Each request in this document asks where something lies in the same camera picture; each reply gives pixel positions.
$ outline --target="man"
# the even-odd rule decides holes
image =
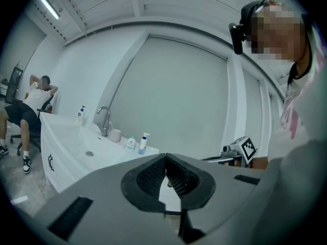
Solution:
[[[8,153],[5,142],[7,121],[12,123],[14,120],[20,120],[21,142],[24,151],[22,169],[26,174],[31,171],[29,127],[33,127],[38,123],[39,112],[37,109],[42,108],[43,104],[57,90],[57,86],[50,85],[50,78],[48,76],[42,76],[41,79],[38,79],[36,76],[31,75],[29,96],[22,103],[7,106],[0,111],[0,158]]]
[[[271,53],[277,59],[294,62],[287,82],[284,112],[271,134],[268,156],[253,159],[253,168],[265,169],[271,159],[286,157],[296,147],[309,142],[308,120],[307,125],[302,122],[304,112],[301,117],[296,109],[299,109],[299,103],[303,103],[311,83],[322,70],[327,48],[309,15],[304,14],[300,18],[276,0],[262,0],[244,6],[240,27],[252,52]],[[316,110],[307,109],[307,117],[316,119]]]

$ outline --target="sink drain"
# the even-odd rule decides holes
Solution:
[[[86,154],[87,156],[93,156],[93,155],[94,155],[93,152],[90,152],[90,151],[87,151],[85,154]]]

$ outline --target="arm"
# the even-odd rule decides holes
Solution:
[[[31,86],[34,82],[39,83],[39,82],[40,82],[40,79],[38,79],[35,75],[31,75],[31,77],[30,77],[30,86]]]
[[[49,85],[47,91],[50,91],[50,96],[53,96],[56,91],[58,91],[58,87],[55,85]]]

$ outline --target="white shirt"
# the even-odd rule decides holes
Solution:
[[[306,144],[309,140],[309,134],[307,133],[307,124],[303,124],[301,115],[294,107],[297,106],[297,102],[301,101],[303,97],[306,97],[306,91],[310,88],[310,85],[316,74],[322,70],[322,66],[325,63],[325,47],[323,46],[323,38],[317,29],[312,26],[312,29],[308,32],[308,39],[310,41],[312,51],[312,63],[309,72],[300,79],[293,79],[289,84],[285,98],[284,112],[280,119],[280,124],[272,132],[268,147],[268,161],[274,158],[285,157],[296,147]],[[306,112],[315,119],[314,110],[309,108],[310,102],[301,103],[305,105]]]
[[[50,91],[43,91],[36,88],[33,83],[30,86],[29,96],[23,101],[24,104],[28,105],[36,113],[36,116],[39,115],[37,109],[41,109],[43,104],[49,100],[51,97]]]

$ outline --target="cabinet door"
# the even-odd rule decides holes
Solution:
[[[67,172],[67,170],[65,170],[64,166],[60,164],[60,161],[58,159],[54,160],[54,164],[56,167],[58,185],[60,188],[59,192],[62,192],[63,190],[74,184],[76,180],[69,174],[69,172]]]
[[[51,182],[53,187],[59,192],[59,185],[57,179],[57,172],[56,172],[56,164],[54,160],[53,152],[51,152],[49,146],[47,145],[46,141],[41,138],[41,149],[42,149],[42,163],[45,176]]]

